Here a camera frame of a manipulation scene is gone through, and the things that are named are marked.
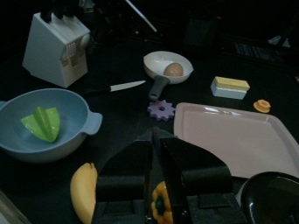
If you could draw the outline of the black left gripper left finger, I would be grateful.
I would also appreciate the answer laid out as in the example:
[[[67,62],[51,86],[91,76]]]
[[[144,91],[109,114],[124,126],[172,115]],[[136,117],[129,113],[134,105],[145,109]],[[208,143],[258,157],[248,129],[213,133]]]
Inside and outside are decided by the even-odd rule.
[[[148,130],[101,167],[91,224],[146,223],[152,146]]]

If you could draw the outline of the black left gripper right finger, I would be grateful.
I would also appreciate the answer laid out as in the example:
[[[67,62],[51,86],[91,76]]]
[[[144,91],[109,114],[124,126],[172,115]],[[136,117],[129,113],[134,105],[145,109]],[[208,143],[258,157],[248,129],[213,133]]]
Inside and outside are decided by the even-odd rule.
[[[161,129],[152,129],[152,142],[164,182],[153,191],[157,223],[248,224],[225,163]]]

